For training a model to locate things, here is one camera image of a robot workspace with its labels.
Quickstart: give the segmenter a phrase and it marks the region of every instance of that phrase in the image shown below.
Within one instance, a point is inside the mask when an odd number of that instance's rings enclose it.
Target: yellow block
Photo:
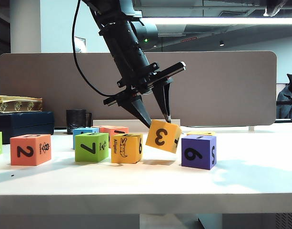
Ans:
[[[181,129],[178,125],[152,120],[146,145],[176,153]]]
[[[111,162],[134,164],[142,157],[142,134],[117,134],[111,137]]]
[[[215,136],[216,132],[214,132],[214,131],[190,131],[187,133],[187,135],[211,135],[211,136]]]

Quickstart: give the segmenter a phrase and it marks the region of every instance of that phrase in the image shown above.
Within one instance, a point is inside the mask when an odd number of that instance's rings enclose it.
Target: orange block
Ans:
[[[117,134],[111,138],[111,162],[134,164],[142,157],[142,134]]]
[[[111,127],[112,125],[94,125],[94,126],[91,126],[91,128],[99,128],[99,132],[103,133],[103,129],[105,127]]]
[[[21,135],[10,138],[12,166],[37,166],[51,159],[50,135]]]
[[[178,125],[152,120],[146,141],[147,146],[176,153],[181,129]]]
[[[111,146],[113,145],[113,143],[111,143],[110,139],[112,138],[112,136],[117,135],[117,134],[127,134],[129,132],[129,128],[128,127],[124,127],[124,126],[105,126],[102,128],[102,130],[100,129],[99,132],[101,133],[108,133],[109,134],[109,148],[111,148]]]

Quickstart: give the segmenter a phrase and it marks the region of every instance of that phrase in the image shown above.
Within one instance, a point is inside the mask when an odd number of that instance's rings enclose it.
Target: black cable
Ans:
[[[75,65],[80,73],[80,75],[83,77],[84,81],[88,84],[88,86],[90,86],[94,91],[96,91],[98,94],[105,96],[105,97],[111,97],[114,96],[112,94],[104,94],[102,92],[100,92],[96,87],[94,87],[89,81],[88,79],[84,76],[83,72],[81,71],[78,61],[77,61],[77,56],[76,56],[76,51],[75,51],[75,40],[74,40],[74,36],[75,36],[75,25],[76,25],[76,20],[77,20],[77,15],[78,15],[78,10],[79,10],[79,6],[80,6],[80,1],[78,0],[77,3],[77,8],[76,8],[76,12],[75,12],[75,16],[74,16],[74,22],[73,22],[73,27],[71,30],[71,43],[72,43],[72,47],[73,47],[73,56],[74,56],[74,61],[75,61]]]

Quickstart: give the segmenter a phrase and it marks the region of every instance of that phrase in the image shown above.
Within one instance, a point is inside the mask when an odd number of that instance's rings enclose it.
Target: ceiling light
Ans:
[[[292,25],[292,18],[144,18],[156,25]]]

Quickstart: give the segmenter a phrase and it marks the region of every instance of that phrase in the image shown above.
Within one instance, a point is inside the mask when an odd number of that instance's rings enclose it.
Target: purple block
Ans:
[[[217,163],[216,136],[188,135],[182,138],[182,166],[211,169]]]

